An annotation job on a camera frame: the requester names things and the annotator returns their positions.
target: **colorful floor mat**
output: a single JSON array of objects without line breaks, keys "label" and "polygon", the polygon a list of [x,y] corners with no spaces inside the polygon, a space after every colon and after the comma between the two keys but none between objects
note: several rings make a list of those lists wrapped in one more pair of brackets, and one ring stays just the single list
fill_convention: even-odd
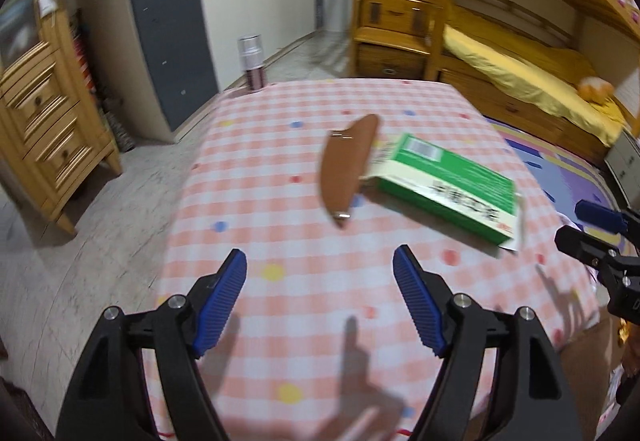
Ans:
[{"label": "colorful floor mat", "polygon": [[581,199],[618,209],[598,169],[566,150],[534,138],[506,124],[487,118],[529,168],[558,212],[569,217],[582,230],[620,248],[623,255],[635,255],[632,245],[620,235],[611,235],[581,222],[575,204]]}]

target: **checkered tablecloth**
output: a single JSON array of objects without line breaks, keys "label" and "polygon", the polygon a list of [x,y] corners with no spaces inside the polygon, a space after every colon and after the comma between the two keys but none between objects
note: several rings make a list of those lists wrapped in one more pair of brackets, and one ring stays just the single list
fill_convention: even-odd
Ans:
[{"label": "checkered tablecloth", "polygon": [[[353,201],[337,228],[319,198],[329,131],[379,114],[378,142],[400,132],[446,147],[510,177],[524,196],[517,254],[402,203]],[[220,344],[200,362],[233,441],[373,439],[411,430],[440,360],[420,344],[394,280],[396,247],[482,306],[531,306],[561,346],[597,313],[581,264],[560,254],[560,222],[527,168],[453,87],[345,79],[272,84],[223,94],[184,187],[158,301],[187,293],[233,247],[248,275]],[[485,357],[476,409],[494,359]],[[171,434],[156,371],[148,369],[159,429]]]}]

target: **metal bolt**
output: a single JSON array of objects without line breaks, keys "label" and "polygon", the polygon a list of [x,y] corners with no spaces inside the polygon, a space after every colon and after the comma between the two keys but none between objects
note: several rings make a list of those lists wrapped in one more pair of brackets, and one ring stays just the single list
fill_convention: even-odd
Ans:
[{"label": "metal bolt", "polygon": [[453,303],[458,307],[462,307],[462,309],[469,307],[471,302],[471,297],[464,293],[458,293],[453,297]]},{"label": "metal bolt", "polygon": [[117,307],[111,306],[104,310],[102,316],[104,316],[107,320],[113,320],[114,318],[116,318],[116,316],[119,315],[119,313],[120,310]]},{"label": "metal bolt", "polygon": [[184,297],[184,295],[174,295],[172,297],[169,297],[169,307],[171,309],[180,309],[186,303],[187,299]]},{"label": "metal bolt", "polygon": [[530,307],[525,306],[520,308],[520,316],[524,318],[524,320],[531,321],[536,317],[536,312]]}]

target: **green and white box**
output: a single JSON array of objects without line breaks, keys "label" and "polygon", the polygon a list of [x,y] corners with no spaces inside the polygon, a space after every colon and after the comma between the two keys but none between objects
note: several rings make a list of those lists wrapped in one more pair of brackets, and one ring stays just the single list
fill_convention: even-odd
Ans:
[{"label": "green and white box", "polygon": [[449,150],[403,134],[372,162],[367,179],[447,221],[502,244],[516,234],[513,181]]}]

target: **yellow mattress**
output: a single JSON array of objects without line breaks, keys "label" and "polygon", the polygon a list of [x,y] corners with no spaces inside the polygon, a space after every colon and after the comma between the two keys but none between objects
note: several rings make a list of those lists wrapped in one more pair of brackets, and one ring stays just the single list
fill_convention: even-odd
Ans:
[{"label": "yellow mattress", "polygon": [[572,85],[595,76],[589,61],[577,51],[544,46],[458,6],[445,29],[444,44],[505,94],[568,119],[607,147],[620,135],[625,118],[616,103],[589,104]]}]

